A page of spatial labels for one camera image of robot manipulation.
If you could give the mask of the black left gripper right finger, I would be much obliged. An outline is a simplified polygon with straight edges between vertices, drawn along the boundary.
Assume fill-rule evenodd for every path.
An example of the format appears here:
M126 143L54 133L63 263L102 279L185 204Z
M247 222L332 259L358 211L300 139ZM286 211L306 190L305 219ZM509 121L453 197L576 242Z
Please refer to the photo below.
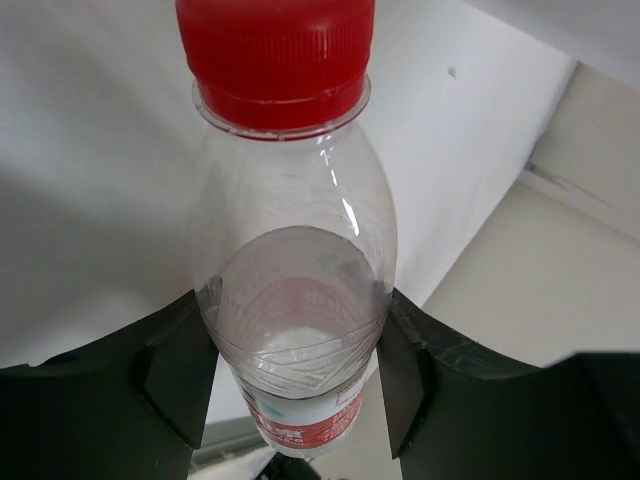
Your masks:
M391 453L406 479L639 475L635 353L534 367L395 293L377 355Z

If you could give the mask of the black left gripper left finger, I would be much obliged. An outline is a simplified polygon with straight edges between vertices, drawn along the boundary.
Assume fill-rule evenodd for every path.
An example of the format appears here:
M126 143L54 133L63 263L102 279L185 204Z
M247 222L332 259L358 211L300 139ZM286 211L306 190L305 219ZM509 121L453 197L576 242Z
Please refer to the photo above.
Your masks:
M41 365L2 369L2 478L186 478L217 359L189 292Z

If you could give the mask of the clear bottle red label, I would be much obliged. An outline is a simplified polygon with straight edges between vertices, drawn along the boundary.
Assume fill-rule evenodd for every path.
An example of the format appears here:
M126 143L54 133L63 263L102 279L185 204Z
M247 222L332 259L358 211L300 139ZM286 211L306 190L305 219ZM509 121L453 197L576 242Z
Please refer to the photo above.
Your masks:
M358 118L371 1L179 1L206 121L191 217L206 328L264 440L314 458L360 411L389 311L395 208Z

